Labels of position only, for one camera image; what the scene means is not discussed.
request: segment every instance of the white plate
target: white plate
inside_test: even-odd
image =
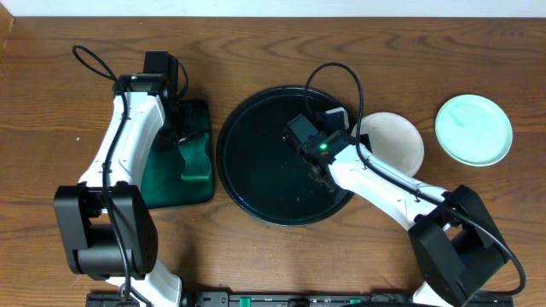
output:
[[[512,125],[495,102],[477,95],[447,101],[436,117],[436,137],[445,152],[467,165],[500,161],[512,145]]]
[[[357,127],[352,129],[355,136]],[[419,131],[402,116],[373,113],[362,118],[360,134],[368,133],[376,157],[408,176],[414,176],[425,156],[425,147]]]

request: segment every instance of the white wall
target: white wall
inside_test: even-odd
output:
[[[0,0],[17,16],[546,17],[546,0]]]

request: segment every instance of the black plate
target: black plate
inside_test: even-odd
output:
[[[226,120],[217,147],[220,180],[233,201],[266,222],[304,225],[341,209],[353,193],[334,192],[311,180],[303,162],[282,138],[286,124],[305,113],[301,87],[264,90],[244,101]],[[313,112],[339,107],[332,97],[309,90]]]

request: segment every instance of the round plate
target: round plate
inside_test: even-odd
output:
[[[262,91],[228,117],[217,147],[220,180],[233,201],[269,223],[304,225],[332,216],[353,196],[311,180],[303,161],[283,140],[287,123],[306,113],[301,87]],[[332,97],[309,90],[312,111],[339,107]]]
[[[467,165],[495,164],[512,145],[512,126],[504,111],[477,95],[447,101],[436,117],[435,130],[445,152]]]
[[[352,129],[355,136],[357,127]],[[402,116],[373,113],[362,118],[360,134],[367,133],[374,155],[408,176],[414,176],[425,156],[419,131]]]

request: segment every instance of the wooden table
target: wooden table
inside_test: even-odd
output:
[[[183,61],[190,96],[210,102],[213,141],[245,98],[302,84],[326,61],[353,67],[365,113],[390,111],[425,142],[417,177],[448,189],[465,183],[486,203],[527,273],[519,307],[546,300],[546,20],[19,18],[0,63],[0,305],[83,306],[113,290],[67,267],[53,196],[96,154],[112,115],[112,83],[82,67],[82,43],[117,74],[140,72],[144,52]],[[357,91],[337,69],[314,86],[352,111]],[[508,115],[514,143],[496,165],[451,159],[434,135],[440,106],[473,93]],[[247,215],[216,181],[212,202],[152,212],[160,259],[191,289],[247,292],[414,291],[422,283],[407,234],[355,197],[333,217],[278,227]],[[488,283],[517,285],[512,264]]]

